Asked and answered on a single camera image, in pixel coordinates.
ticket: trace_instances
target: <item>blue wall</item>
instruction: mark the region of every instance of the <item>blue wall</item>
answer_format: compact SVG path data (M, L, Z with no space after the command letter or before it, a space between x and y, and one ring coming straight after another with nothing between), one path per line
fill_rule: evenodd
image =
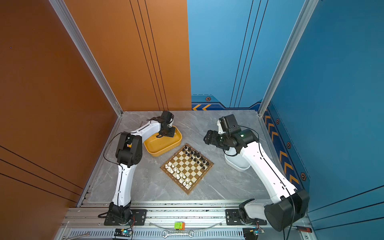
M192 95L214 96L227 108L260 101L303 3L188 0Z
M384 217L383 30L383 1L319 1L272 98L308 171L320 240L378 239L361 228L383 223L350 224Z

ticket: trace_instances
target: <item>gray marble floor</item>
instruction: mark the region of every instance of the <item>gray marble floor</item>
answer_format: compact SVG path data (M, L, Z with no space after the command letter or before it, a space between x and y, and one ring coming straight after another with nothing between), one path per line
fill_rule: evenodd
M225 162L221 149L206 145L203 141L207 130L217 130L216 123L220 117L234 114L239 125L258 131L260 143L271 158L270 149L255 111L172 111L172 113L175 116L174 125L183 135L181 145L159 157L151 156L143 147L143 157L133 178L132 201L269 198L267 190L252 168L244 172L236 171ZM159 115L161 115L160 111L124 112L118 132L135 130L144 125L146 119ZM107 149L106 157L111 161L116 161L114 152L117 141L118 138ZM189 195L160 169L160 166L185 143L189 143L214 163L208 174ZM110 202L112 200L117 181L117 168L117 165L107 161L102 163L100 171L91 185L89 202Z

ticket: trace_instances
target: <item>yellow tray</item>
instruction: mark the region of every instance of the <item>yellow tray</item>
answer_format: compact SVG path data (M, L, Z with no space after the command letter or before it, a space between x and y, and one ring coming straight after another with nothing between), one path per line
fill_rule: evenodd
M174 137L156 137L158 133L153 134L147 140L144 141L144 146L147 151L154 157L158 157L161 154L168 152L174 147L177 147L181 143L183 135L175 127Z

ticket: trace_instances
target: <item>orange wall panel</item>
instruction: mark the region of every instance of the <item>orange wall panel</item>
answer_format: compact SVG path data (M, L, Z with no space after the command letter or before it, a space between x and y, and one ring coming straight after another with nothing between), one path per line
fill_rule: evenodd
M186 0L65 3L124 111L190 110Z
M48 0L1 1L0 32L0 238L52 239L117 116Z
M141 45L144 39L140 40L130 2L65 0L65 4L122 109L162 110L156 99L156 95L160 98L159 89L154 90Z
M147 6L168 109L191 110L187 1L139 3Z

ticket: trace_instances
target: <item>white robotic arm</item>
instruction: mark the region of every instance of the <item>white robotic arm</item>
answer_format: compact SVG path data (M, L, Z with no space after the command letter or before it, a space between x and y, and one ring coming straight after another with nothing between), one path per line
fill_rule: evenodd
M175 128L172 127L173 118L172 113L163 111L161 116L149 119L147 124L137 130L121 133L116 149L119 164L118 180L104 225L129 223L132 214L130 211L132 181L136 166L142 157L142 143L155 133L158 133L157 137L173 137L175 134Z
M241 130L233 114L220 118L218 131L209 130L204 142L227 151L226 158L233 158L231 162L245 159L269 193L272 204L259 204L254 199L240 204L239 215L244 223L251 223L255 218L264 219L275 230L282 231L304 216L308 208L308 193L305 190L298 191L285 178L265 154L259 139L250 129Z

